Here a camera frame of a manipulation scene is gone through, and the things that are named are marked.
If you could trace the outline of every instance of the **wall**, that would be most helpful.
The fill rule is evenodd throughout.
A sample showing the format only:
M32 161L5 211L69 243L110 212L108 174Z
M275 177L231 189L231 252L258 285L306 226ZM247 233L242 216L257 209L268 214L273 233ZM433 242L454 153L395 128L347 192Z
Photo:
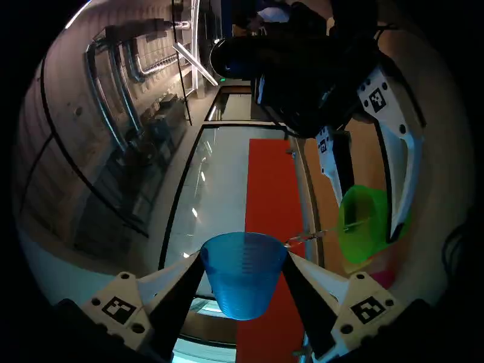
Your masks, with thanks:
M69 155L92 184L114 147L91 97L83 54L90 40L107 25L151 18L170 20L171 1L93 0L71 27L62 31L48 51L44 84L49 111ZM168 31L165 35L165 38L148 43L140 37L138 46L142 66L174 53L171 48L172 32ZM96 61L111 111L120 126L126 125L126 115L114 89L106 54L97 56ZM65 247L72 248L76 223L90 192L65 161L56 142L51 141L27 189L26 207L22 214L19 213L28 171L51 133L42 107L40 77L39 67L19 115L13 197L15 215L20 218L24 230L38 233L43 227L52 234L50 241L57 241L58 246L45 242L45 238L31 237L51 253L59 255L64 253ZM168 83L177 79L178 68L173 65L143 84L131 82L128 86L139 113L166 91L181 95L180 82L175 84L175 88L168 88ZM31 221L25 219L27 217L36 219L40 227L32 229ZM69 259L78 266L86 263L84 257L76 258L73 254Z

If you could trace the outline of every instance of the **ceiling light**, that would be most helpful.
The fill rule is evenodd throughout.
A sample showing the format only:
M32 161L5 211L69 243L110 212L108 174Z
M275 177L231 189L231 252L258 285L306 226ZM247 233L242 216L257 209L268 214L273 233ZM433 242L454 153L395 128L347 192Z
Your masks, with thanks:
M175 48L175 50L177 52L179 52L182 56L184 56L186 58L186 60L188 62L190 62L191 65L193 65L196 69L198 69L200 71L200 73L205 78L207 78L207 80L213 86L218 86L218 83L215 80L215 78L213 78L212 75L210 73L208 73L208 71L205 68L203 68L203 66L200 64L200 62L198 60L196 60L196 58L194 58L193 55L191 55L190 52L184 46L182 46L182 44L176 43L175 45L173 45L173 48Z
M86 6L89 5L90 2L91 2L91 0L89 0L88 2L86 2L84 4L84 6L77 11L77 13L72 17L72 19L69 20L69 22L65 25L65 28L64 29L67 29L68 27L70 27L72 25L72 23L74 22L74 20L76 20L76 18L79 16L79 14L82 13L82 10L84 10L86 8Z

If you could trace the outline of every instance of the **red strip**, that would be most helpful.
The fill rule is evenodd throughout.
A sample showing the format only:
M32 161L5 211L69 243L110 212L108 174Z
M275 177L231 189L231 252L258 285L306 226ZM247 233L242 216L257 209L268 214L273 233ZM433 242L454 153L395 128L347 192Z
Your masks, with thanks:
M289 141L252 139L249 143L246 232L271 235L281 242L303 231L296 169L286 151ZM304 256L304 244L291 249ZM238 322L237 363L294 363L304 327L281 275L263 316Z

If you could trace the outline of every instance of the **metal pipe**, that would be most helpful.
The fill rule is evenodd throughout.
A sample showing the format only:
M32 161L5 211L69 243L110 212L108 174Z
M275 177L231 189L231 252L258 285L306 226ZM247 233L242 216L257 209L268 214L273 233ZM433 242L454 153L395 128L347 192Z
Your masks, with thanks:
M166 58L163 58L159 62L150 65L148 68L143 69L141 66L140 56L138 54L136 39L131 39L128 42L124 42L123 47L125 49L127 58L127 66L129 67L128 75L138 83L144 82L147 77L164 70L166 67L176 63L177 61L176 54L172 54Z
M84 61L85 61L85 66L86 66L86 71L88 76L87 77L88 83L91 87L91 91L93 93L94 100L96 101L97 108L100 111L101 116L103 117L104 122L106 123L106 126L110 129L111 134L113 135L114 141L117 143L117 145L122 150L122 152L125 152L126 149L128 148L128 144L126 143L124 136L119 132L119 129L116 125L116 121L112 117L111 111L108 106L108 102L106 100L106 95L104 95L101 82L97 75L96 47L97 47L97 43L91 42L84 54Z
M189 30L192 24L189 21L175 21L175 29Z
M108 54L110 57L111 72L113 73L114 83L118 90L119 96L123 102L124 109L128 115L129 120L136 129L137 133L143 131L143 125L141 124L136 108L132 102L131 95L129 94L129 88L126 83L125 74L121 64L121 54L119 52L119 45L112 45L109 47Z

